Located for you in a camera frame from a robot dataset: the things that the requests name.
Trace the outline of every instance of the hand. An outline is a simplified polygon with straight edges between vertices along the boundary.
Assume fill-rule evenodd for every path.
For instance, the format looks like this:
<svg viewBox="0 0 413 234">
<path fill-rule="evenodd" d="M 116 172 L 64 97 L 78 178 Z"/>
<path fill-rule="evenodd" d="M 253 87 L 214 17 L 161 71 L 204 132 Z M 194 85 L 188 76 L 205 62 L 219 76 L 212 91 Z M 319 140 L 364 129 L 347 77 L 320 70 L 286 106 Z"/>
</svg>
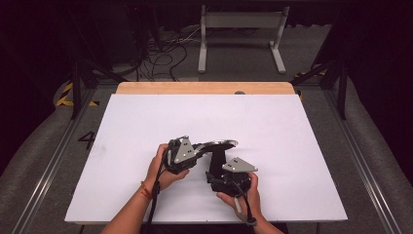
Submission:
<svg viewBox="0 0 413 234">
<path fill-rule="evenodd" d="M 158 151 L 156 153 L 156 156 L 152 159 L 151 164 L 149 165 L 148 168 L 148 173 L 146 175 L 146 179 L 144 181 L 145 186 L 148 188 L 149 191 L 152 191 L 152 187 L 154 185 L 156 175 L 159 170 L 159 166 L 162 164 L 162 156 L 164 154 L 164 151 L 168 148 L 167 144 L 160 144 L 158 147 Z M 174 181 L 183 179 L 188 175 L 189 170 L 185 170 L 181 172 L 178 175 L 174 175 L 168 171 L 166 171 L 166 168 L 164 165 L 162 166 L 161 169 L 161 176 L 159 177 L 159 182 L 161 185 L 161 191 L 169 187 Z"/>
<path fill-rule="evenodd" d="M 252 216 L 258 218 L 262 216 L 258 192 L 258 176 L 255 173 L 248 173 L 248 176 L 251 178 L 251 186 L 247 191 L 247 199 L 249 202 L 249 206 L 251 208 Z M 230 197 L 227 194 L 221 192 L 216 193 L 216 196 L 220 198 L 228 206 L 232 207 L 234 209 L 235 215 L 237 215 L 237 217 L 241 221 L 246 222 L 246 202 L 243 196 L 238 198 L 242 210 L 241 213 L 237 211 L 234 197 Z"/>
</svg>

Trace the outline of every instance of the wooden plank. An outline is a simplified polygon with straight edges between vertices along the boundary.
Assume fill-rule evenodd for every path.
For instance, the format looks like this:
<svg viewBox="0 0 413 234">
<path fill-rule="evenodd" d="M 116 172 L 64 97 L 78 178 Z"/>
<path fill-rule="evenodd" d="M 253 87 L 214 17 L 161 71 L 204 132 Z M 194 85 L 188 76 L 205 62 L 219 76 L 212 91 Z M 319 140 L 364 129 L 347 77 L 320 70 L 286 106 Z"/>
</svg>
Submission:
<svg viewBox="0 0 413 234">
<path fill-rule="evenodd" d="M 288 82 L 123 82 L 116 94 L 122 95 L 293 95 Z"/>
</svg>

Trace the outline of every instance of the silver metal plate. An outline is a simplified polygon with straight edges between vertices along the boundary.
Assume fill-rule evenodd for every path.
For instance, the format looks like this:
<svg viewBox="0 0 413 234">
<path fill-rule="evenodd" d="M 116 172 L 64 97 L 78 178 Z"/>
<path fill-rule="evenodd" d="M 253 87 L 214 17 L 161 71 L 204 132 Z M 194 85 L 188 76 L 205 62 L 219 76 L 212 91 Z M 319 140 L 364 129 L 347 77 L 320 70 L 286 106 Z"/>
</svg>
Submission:
<svg viewBox="0 0 413 234">
<path fill-rule="evenodd" d="M 232 173 L 248 173 L 258 171 L 257 168 L 239 157 L 236 157 L 226 164 L 222 165 L 222 169 Z"/>
<path fill-rule="evenodd" d="M 213 141 L 209 141 L 203 144 L 200 144 L 195 150 L 197 152 L 200 152 L 203 150 L 203 148 L 208 147 L 208 146 L 213 146 L 213 145 L 219 145 L 219 144 L 231 144 L 233 147 L 238 145 L 238 142 L 233 139 L 217 139 Z"/>
<path fill-rule="evenodd" d="M 181 139 L 181 144 L 179 146 L 178 152 L 175 157 L 175 164 L 184 162 L 188 159 L 195 157 L 195 149 L 192 147 L 191 141 L 187 136 Z"/>
</svg>

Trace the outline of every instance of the bracelet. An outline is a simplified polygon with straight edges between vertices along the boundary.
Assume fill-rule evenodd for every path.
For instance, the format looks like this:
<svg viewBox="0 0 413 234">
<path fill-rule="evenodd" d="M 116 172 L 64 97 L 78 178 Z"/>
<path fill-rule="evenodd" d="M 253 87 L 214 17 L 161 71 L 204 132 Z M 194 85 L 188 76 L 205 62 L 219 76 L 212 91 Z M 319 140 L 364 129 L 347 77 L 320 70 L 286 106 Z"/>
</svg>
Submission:
<svg viewBox="0 0 413 234">
<path fill-rule="evenodd" d="M 140 187 L 143 189 L 143 191 L 141 191 L 141 193 L 143 194 L 143 196 L 145 196 L 147 199 L 152 200 L 152 195 L 151 193 L 148 191 L 148 189 L 145 187 L 145 184 L 143 183 L 143 181 L 140 182 Z"/>
</svg>

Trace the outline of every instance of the metal rail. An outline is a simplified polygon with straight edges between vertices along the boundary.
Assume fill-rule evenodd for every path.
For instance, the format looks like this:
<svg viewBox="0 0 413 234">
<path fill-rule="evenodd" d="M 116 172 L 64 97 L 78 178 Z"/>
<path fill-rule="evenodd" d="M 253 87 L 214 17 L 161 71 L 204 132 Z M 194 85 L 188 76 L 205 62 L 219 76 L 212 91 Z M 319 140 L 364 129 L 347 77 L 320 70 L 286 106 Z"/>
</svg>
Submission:
<svg viewBox="0 0 413 234">
<path fill-rule="evenodd" d="M 86 90 L 86 93 L 82 99 L 82 103 L 89 103 L 94 95 L 94 90 Z M 38 181 L 33 194 L 31 195 L 29 201 L 27 202 L 26 207 L 24 208 L 18 223 L 13 229 L 13 234 L 23 234 L 26 233 L 33 218 L 35 217 L 37 211 L 39 210 L 43 199 L 45 198 L 49 187 L 52 184 L 53 179 L 57 173 L 57 170 L 65 156 L 67 145 L 69 140 L 72 138 L 73 132 L 78 126 L 82 116 L 88 106 L 84 104 L 80 109 L 80 112 L 74 120 L 70 120 L 69 124 L 66 127 L 66 130 L 63 133 L 62 139 L 58 144 L 54 155 L 52 156 L 51 161 L 49 162 L 46 170 L 43 172 L 42 177 Z"/>
</svg>

